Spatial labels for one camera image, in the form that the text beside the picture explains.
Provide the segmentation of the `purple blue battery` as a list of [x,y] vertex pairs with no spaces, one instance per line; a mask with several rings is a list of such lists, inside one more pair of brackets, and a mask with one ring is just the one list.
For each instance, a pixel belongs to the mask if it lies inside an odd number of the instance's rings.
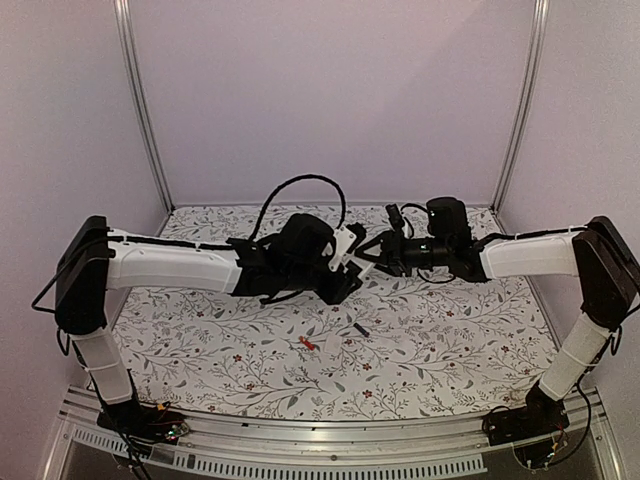
[[370,334],[369,334],[369,332],[368,332],[364,327],[362,327],[361,325],[359,325],[358,323],[354,323],[354,324],[353,324],[353,327],[354,327],[354,328],[355,328],[355,329],[356,329],[356,330],[357,330],[361,335],[363,335],[364,337],[366,337],[366,338],[368,338],[368,337],[369,337],[369,335],[370,335]]

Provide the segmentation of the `white battery cover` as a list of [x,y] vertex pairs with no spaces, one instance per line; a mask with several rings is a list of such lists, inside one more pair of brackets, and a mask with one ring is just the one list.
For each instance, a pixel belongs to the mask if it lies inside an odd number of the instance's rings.
[[328,355],[337,355],[341,351],[341,340],[339,337],[328,337],[325,340],[324,352]]

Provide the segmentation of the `orange red battery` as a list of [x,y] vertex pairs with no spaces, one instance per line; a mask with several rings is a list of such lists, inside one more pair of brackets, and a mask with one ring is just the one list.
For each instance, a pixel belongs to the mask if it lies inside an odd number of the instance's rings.
[[315,344],[313,344],[310,340],[308,340],[304,336],[299,337],[299,342],[303,344],[310,351],[314,351],[318,349],[318,347]]

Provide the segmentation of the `white red remote control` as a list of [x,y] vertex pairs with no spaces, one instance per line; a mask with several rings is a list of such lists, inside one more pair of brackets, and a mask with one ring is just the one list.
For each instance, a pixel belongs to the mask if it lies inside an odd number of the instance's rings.
[[364,280],[374,268],[375,263],[358,257],[351,257],[346,266],[358,279]]

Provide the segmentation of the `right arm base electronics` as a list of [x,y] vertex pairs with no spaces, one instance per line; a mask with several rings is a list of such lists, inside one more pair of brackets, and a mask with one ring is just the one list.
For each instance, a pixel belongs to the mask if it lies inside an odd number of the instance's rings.
[[545,437],[545,440],[514,449],[516,460],[530,470],[550,465],[559,445],[553,435],[562,438],[569,425],[564,402],[548,397],[538,382],[527,393],[524,406],[495,407],[482,419],[482,431],[491,446]]

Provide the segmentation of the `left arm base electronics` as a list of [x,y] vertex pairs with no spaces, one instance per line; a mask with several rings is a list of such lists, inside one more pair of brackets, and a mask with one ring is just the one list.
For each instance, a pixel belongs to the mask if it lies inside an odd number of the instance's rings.
[[97,425],[117,433],[136,454],[150,455],[158,444],[176,445],[190,433],[186,418],[169,408],[169,403],[149,407],[137,396],[117,404],[107,404],[98,396],[101,412]]

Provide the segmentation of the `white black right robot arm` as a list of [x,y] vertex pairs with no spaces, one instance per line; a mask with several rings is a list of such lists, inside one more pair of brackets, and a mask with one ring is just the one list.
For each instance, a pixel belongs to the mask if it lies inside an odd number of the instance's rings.
[[578,318],[550,367],[517,415],[517,427],[537,436],[552,424],[559,402],[575,387],[622,323],[639,309],[639,263],[606,216],[587,224],[506,235],[473,237],[465,204],[454,197],[429,200],[423,211],[428,234],[408,238],[395,205],[387,208],[389,230],[362,244],[358,258],[393,276],[445,267],[455,278],[484,283],[507,277],[571,276],[578,279],[582,303]]

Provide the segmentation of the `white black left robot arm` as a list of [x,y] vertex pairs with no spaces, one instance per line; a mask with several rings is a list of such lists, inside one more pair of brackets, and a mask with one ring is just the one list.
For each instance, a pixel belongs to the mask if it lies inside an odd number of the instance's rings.
[[57,266],[54,318],[110,406],[111,419],[138,434],[149,415],[135,401],[133,381],[107,325],[107,291],[185,288],[257,297],[264,305],[312,292],[338,305],[362,284],[352,255],[365,236],[359,224],[332,228],[310,214],[294,214],[279,232],[260,240],[230,238],[216,245],[140,237],[92,216]]

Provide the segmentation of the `floral patterned table mat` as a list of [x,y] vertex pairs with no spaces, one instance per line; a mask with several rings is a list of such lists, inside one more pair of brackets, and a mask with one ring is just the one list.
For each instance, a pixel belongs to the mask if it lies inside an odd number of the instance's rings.
[[443,268],[373,272],[338,306],[137,288],[114,336],[145,402],[316,421],[516,406],[556,353],[524,278],[470,284]]

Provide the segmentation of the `aluminium front rail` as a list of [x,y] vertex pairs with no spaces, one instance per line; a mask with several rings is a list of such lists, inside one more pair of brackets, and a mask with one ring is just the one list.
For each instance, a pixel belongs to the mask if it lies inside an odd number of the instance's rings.
[[146,448],[132,468],[125,442],[99,427],[92,391],[70,387],[39,471],[42,479],[624,479],[596,390],[572,394],[557,459],[528,469],[526,443],[491,445],[479,412],[457,416],[311,422],[203,412],[186,415],[176,444]]

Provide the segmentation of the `aluminium right frame post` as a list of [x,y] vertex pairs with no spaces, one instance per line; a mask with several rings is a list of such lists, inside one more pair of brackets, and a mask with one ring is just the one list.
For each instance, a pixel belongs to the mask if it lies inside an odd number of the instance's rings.
[[519,152],[524,140],[543,56],[549,9],[549,0],[536,0],[534,2],[531,32],[525,58],[524,76],[507,142],[504,161],[491,202],[491,209],[496,215],[501,212],[505,205]]

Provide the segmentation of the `aluminium frame post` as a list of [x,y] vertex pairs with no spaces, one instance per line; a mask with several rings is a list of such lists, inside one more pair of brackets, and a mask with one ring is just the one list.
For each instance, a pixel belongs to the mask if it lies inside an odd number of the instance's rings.
[[524,140],[543,56],[549,9],[549,0],[536,0],[534,2],[531,32],[525,58],[524,76],[507,142],[504,161],[491,202],[491,209],[496,215],[501,212],[505,205],[519,152]]
[[143,147],[161,204],[164,210],[170,214],[175,210],[175,205],[170,192],[167,175],[162,164],[144,91],[131,15],[131,5],[127,0],[115,0],[113,4],[127,81]]

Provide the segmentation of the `aluminium left frame post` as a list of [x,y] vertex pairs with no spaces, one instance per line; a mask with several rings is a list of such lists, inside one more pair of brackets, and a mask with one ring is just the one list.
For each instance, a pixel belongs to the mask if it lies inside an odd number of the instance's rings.
[[115,0],[113,4],[127,81],[143,147],[161,204],[164,210],[170,214],[175,210],[175,205],[170,192],[167,175],[162,164],[144,91],[131,15],[131,5],[127,0]]

